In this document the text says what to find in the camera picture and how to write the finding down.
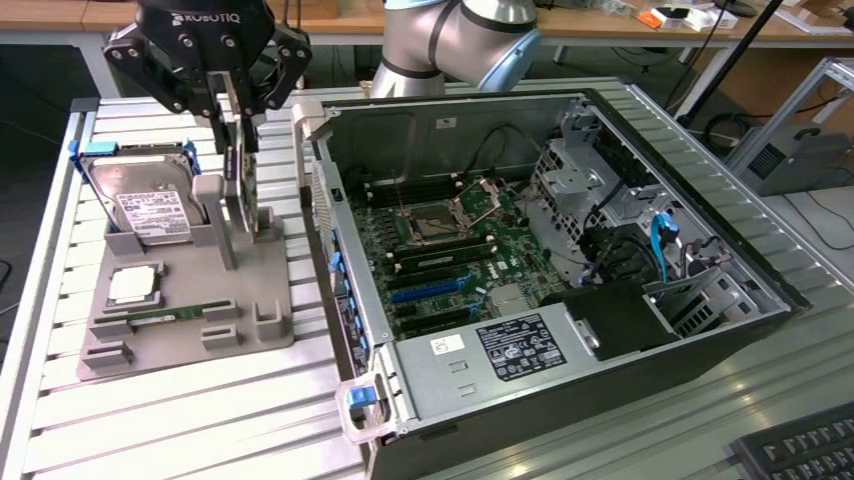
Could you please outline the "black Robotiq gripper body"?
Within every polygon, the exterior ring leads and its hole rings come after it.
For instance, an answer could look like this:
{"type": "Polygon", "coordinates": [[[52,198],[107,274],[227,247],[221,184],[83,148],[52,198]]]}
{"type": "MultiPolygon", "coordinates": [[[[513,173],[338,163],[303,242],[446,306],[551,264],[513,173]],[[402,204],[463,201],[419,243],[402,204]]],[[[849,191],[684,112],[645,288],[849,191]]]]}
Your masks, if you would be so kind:
{"type": "Polygon", "coordinates": [[[242,108],[262,108],[267,84],[251,80],[255,65],[275,36],[275,15],[265,1],[142,1],[135,25],[142,37],[178,69],[163,79],[187,108],[214,103],[214,74],[226,75],[242,108]]]}

